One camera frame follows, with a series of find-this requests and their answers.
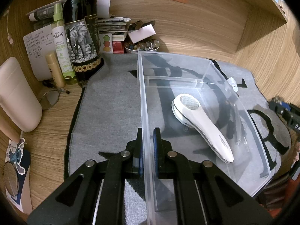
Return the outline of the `round wooden coaster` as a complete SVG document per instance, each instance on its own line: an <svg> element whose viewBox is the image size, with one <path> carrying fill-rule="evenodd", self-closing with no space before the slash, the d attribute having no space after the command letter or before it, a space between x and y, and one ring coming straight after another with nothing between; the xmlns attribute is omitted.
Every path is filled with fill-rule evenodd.
<svg viewBox="0 0 300 225"><path fill-rule="evenodd" d="M3 175L5 188L8 193L12 196L17 196L19 189L17 172L10 162L5 163Z"/></svg>

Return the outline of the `blue cartoon sticker card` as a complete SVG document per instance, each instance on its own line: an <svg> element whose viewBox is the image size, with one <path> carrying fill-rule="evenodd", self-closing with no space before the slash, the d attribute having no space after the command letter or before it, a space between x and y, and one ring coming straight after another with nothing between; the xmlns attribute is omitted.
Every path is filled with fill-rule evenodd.
<svg viewBox="0 0 300 225"><path fill-rule="evenodd" d="M29 181L31 155L29 151L24 149L25 143L26 141L24 138L21 138L17 143L11 140L9 141L4 164L10 162L16 169L19 189L17 196L10 195L6 188L5 192L7 199L18 210L29 215L33 210Z"/></svg>

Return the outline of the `white handheld massager device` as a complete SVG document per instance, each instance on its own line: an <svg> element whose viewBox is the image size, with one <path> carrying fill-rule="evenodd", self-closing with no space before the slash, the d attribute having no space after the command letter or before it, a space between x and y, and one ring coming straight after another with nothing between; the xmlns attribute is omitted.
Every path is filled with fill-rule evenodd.
<svg viewBox="0 0 300 225"><path fill-rule="evenodd" d="M171 108L176 119L183 125L195 129L222 161L229 164L234 162L233 152L226 138L194 96L177 95L171 103Z"/></svg>

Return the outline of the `silver metal flashlight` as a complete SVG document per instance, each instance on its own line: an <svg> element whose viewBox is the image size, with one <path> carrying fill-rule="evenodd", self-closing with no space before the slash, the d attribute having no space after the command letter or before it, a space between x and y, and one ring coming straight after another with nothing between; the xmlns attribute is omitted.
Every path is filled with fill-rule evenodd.
<svg viewBox="0 0 300 225"><path fill-rule="evenodd" d="M238 110L237 105L233 104L232 109L234 112L234 123L235 123L235 129L236 129L236 143L239 147L244 149L244 151L250 152L248 143L246 140L246 132L244 130L243 123L239 116L239 110Z"/></svg>

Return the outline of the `grey desk mat black letters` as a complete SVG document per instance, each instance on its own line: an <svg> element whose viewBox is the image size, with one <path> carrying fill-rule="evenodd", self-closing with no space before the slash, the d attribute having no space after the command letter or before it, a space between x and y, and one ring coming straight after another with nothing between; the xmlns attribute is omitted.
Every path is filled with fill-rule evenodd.
<svg viewBox="0 0 300 225"><path fill-rule="evenodd" d="M104 68L94 74L84 88L68 139L65 159L68 174L74 173L89 159L108 159L136 138L138 128L142 128L137 59L135 54L107 55ZM241 102L253 117L265 144L270 181L291 154L289 130L269 109L250 71L227 62L215 62L226 80L230 77L236 80ZM125 188L125 223L149 224L143 179L128 180Z"/></svg>

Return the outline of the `dark wine bottle elephant label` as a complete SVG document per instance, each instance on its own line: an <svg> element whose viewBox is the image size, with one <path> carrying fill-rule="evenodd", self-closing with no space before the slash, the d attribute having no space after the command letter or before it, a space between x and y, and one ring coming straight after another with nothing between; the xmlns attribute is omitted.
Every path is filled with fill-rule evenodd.
<svg viewBox="0 0 300 225"><path fill-rule="evenodd" d="M81 87L86 87L104 65L96 31L97 0L67 0L63 19L76 79Z"/></svg>

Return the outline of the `beige pink thermos mug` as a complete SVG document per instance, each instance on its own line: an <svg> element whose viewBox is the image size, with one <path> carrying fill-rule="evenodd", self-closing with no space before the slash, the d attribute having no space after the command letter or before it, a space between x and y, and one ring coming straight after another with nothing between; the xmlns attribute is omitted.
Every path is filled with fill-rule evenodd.
<svg viewBox="0 0 300 225"><path fill-rule="evenodd" d="M1 107L24 132L33 131L42 118L42 106L15 57L1 64Z"/></svg>

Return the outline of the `white bowl of stones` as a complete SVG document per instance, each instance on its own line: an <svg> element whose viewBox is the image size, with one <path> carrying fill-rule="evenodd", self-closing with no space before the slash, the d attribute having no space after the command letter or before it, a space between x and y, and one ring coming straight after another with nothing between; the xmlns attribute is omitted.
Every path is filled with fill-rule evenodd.
<svg viewBox="0 0 300 225"><path fill-rule="evenodd" d="M160 41L157 39L144 39L140 42L125 42L124 49L126 53L137 54L139 51L157 51L160 47Z"/></svg>

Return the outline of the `white power plug adapter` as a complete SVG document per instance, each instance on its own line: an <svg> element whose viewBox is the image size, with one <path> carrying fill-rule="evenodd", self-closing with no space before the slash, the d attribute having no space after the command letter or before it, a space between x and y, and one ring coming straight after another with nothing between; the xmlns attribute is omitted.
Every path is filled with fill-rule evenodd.
<svg viewBox="0 0 300 225"><path fill-rule="evenodd" d="M237 86L236 80L233 77L227 79L228 84L232 87L235 93L238 92L239 88Z"/></svg>

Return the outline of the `green spray bottle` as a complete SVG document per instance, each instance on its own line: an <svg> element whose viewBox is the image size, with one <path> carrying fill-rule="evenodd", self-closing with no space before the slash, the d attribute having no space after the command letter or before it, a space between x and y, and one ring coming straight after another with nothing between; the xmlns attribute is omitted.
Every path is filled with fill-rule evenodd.
<svg viewBox="0 0 300 225"><path fill-rule="evenodd" d="M56 56L62 75L66 82L71 82L71 80L75 79L75 72L69 56L61 3L54 4L53 23L51 26Z"/></svg>

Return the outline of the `white handwritten note paper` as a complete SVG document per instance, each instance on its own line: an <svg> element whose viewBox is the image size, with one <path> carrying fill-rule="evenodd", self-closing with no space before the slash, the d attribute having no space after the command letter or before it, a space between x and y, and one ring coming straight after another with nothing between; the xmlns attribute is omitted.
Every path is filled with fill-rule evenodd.
<svg viewBox="0 0 300 225"><path fill-rule="evenodd" d="M52 74L45 59L46 54L55 50L51 24L27 34L23 41L36 79L51 79Z"/></svg>

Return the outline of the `white card in bowl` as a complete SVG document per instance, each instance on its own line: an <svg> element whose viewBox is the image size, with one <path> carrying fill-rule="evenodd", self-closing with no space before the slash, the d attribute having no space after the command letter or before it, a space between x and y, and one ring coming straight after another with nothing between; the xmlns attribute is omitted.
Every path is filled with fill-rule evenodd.
<svg viewBox="0 0 300 225"><path fill-rule="evenodd" d="M143 39L146 39L148 37L151 37L155 35L156 32L154 30L154 27L152 24L149 24L147 26L144 26L138 30L132 31L128 33L129 38L131 39L132 43L137 43L142 41Z"/></svg>

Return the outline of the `yellow lip balm tube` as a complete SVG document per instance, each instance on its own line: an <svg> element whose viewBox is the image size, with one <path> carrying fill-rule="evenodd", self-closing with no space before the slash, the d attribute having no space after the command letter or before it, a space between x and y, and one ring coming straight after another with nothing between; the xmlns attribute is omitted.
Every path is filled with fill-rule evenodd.
<svg viewBox="0 0 300 225"><path fill-rule="evenodd" d="M64 87L65 81L61 68L56 58L56 52L52 51L45 55L46 62L52 74L52 78L58 87Z"/></svg>

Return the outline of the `clear plastic storage box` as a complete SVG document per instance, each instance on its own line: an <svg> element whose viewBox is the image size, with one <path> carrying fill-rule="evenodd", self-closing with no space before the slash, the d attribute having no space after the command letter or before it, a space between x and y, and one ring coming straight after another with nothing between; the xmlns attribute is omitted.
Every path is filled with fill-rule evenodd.
<svg viewBox="0 0 300 225"><path fill-rule="evenodd" d="M149 224L270 224L255 196L271 177L241 93L214 60L139 52Z"/></svg>

